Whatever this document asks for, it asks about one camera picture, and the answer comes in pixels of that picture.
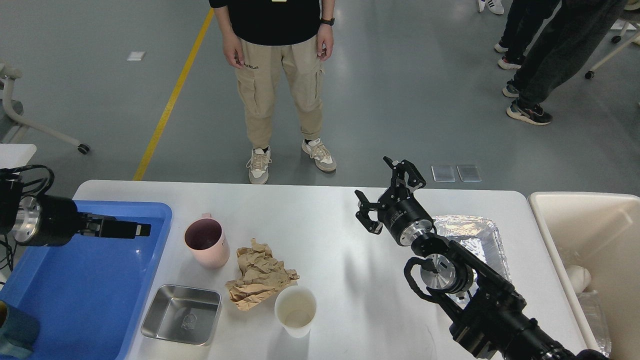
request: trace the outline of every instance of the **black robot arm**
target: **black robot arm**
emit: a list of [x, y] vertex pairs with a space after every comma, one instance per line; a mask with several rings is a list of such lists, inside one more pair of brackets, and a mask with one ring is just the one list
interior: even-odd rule
[[[369, 202], [356, 190], [360, 201], [356, 217], [370, 233], [380, 234], [384, 225], [398, 245], [411, 247], [416, 257], [405, 264], [404, 276], [416, 295], [438, 304], [452, 320], [449, 331], [454, 341], [484, 359], [496, 351], [507, 360], [607, 359], [594, 350], [575, 356], [543, 332], [536, 319], [526, 317], [522, 309], [527, 303], [509, 281], [464, 246], [437, 234], [433, 219], [413, 196], [426, 185], [415, 166], [406, 160], [384, 160], [392, 169], [391, 185], [377, 202]], [[370, 211], [378, 212], [377, 221], [371, 220]], [[420, 267], [428, 294], [412, 277], [415, 266]], [[448, 294], [468, 291], [474, 272], [478, 289], [462, 308]]]
[[[45, 177], [24, 182], [22, 174], [36, 169]], [[53, 171], [43, 165], [0, 169], [0, 235], [12, 235], [23, 246], [61, 246], [75, 234], [101, 238], [149, 236], [151, 225], [78, 212], [75, 202], [46, 195]]]

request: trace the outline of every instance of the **white ball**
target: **white ball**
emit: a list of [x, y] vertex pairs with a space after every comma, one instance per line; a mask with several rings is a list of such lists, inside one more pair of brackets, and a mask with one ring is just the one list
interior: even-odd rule
[[578, 265], [569, 265], [566, 267], [566, 274], [571, 281], [571, 286], [573, 286], [573, 290], [575, 293], [581, 293], [584, 289], [589, 286], [591, 283], [591, 274], [589, 270], [578, 266]]

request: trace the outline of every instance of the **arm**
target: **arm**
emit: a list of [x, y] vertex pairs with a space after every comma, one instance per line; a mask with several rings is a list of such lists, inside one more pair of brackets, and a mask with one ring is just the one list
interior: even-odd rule
[[[322, 18], [330, 20], [333, 18], [333, 8], [335, 0], [322, 0]], [[325, 61], [331, 57], [333, 52], [333, 29], [327, 24], [320, 24], [317, 37], [317, 51], [320, 61]]]
[[222, 52], [229, 65], [241, 69], [244, 66], [244, 54], [240, 39], [234, 33], [229, 20], [229, 9], [226, 6], [217, 8], [215, 11], [218, 26], [222, 33]]

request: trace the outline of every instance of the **white chair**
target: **white chair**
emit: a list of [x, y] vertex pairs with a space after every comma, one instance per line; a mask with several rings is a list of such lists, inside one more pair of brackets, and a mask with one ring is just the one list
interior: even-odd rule
[[625, 24], [622, 26], [622, 31], [620, 32], [620, 35], [616, 35], [615, 37], [611, 38], [612, 43], [617, 44], [622, 39], [622, 37], [625, 36], [625, 33], [627, 32], [627, 28], [629, 24], [636, 27], [636, 34], [628, 38], [626, 41], [620, 44], [617, 48], [611, 51], [607, 56], [605, 56], [602, 60], [598, 61], [596, 65], [590, 68], [589, 71], [587, 71], [587, 73], [584, 75], [586, 79], [593, 78], [597, 68], [601, 67], [605, 62], [609, 61], [609, 59], [611, 59], [620, 51], [622, 51], [622, 49], [624, 49], [627, 45], [631, 44], [632, 42], [640, 40], [640, 12], [625, 10], [622, 12], [622, 15], [620, 15], [620, 19], [624, 20]]
[[[19, 69], [11, 67], [11, 65], [0, 59], [0, 79], [3, 79], [0, 81], [0, 88], [2, 89], [2, 99], [0, 99], [0, 102], [2, 102], [2, 108], [0, 108], [0, 131], [2, 132], [0, 133], [0, 140], [8, 137], [9, 143], [18, 143], [26, 131], [32, 127], [64, 142], [75, 145], [79, 152], [87, 154], [90, 148], [85, 143], [81, 143], [71, 136], [22, 116], [22, 104], [19, 101], [13, 100], [13, 83], [21, 77], [22, 72]], [[10, 135], [9, 133], [11, 133], [14, 128], [16, 128], [15, 132]]]

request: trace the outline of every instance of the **mug handle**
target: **mug handle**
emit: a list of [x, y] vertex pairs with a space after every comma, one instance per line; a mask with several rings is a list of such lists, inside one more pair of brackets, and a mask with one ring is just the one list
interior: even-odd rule
[[29, 345], [20, 344], [19, 341], [0, 335], [0, 354], [15, 356], [18, 359], [26, 359], [33, 353]]

